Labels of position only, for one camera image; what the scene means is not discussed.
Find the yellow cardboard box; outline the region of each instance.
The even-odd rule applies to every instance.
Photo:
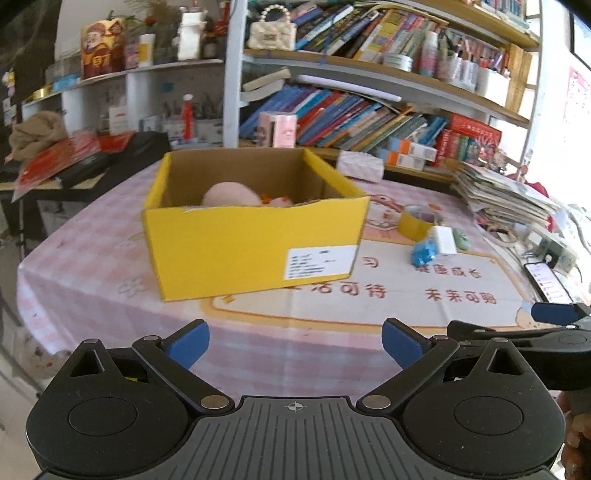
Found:
[[[292,207],[199,207],[216,183],[237,181]],[[369,197],[302,148],[168,153],[144,204],[164,300],[347,278]]]

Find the red plastic bag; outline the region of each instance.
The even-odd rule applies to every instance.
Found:
[[[12,201],[15,202],[43,181],[98,152],[119,153],[127,147],[135,132],[97,136],[80,130],[33,158],[19,173]]]

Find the white shipping label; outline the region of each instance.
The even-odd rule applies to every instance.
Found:
[[[292,248],[287,252],[283,280],[329,277],[349,273],[357,245]]]

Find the brown cloth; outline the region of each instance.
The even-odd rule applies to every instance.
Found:
[[[28,161],[66,138],[68,132],[61,115],[43,111],[15,125],[8,142],[12,147],[13,160]]]

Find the gray ribbed plate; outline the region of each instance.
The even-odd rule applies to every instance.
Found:
[[[426,462],[393,422],[356,413],[344,398],[246,398],[230,415],[200,420],[177,453],[129,480],[443,478],[463,477]],[[556,480],[548,470],[529,479]],[[39,480],[61,477],[48,473]]]

